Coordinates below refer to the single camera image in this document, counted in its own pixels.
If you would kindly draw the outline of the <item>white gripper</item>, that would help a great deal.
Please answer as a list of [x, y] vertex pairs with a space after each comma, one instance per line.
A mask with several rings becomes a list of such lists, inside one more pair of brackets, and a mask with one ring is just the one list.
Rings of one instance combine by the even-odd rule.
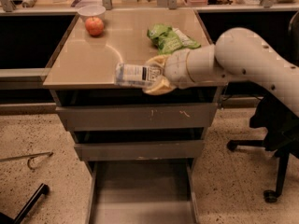
[[187, 72], [187, 58], [190, 51], [181, 49], [170, 56], [157, 55], [145, 62], [148, 66], [160, 66], [164, 68], [165, 77], [158, 77], [156, 81], [143, 89], [148, 95], [163, 95], [173, 91], [176, 87], [180, 89], [189, 88], [192, 81]]

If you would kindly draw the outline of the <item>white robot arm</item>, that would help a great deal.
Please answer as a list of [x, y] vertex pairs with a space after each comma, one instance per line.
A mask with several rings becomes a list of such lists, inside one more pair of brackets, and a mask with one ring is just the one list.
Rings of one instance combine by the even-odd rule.
[[263, 87], [299, 116], [299, 67], [249, 29], [229, 29], [214, 45], [156, 56], [146, 65], [162, 69], [156, 81], [143, 90], [146, 94], [245, 80]]

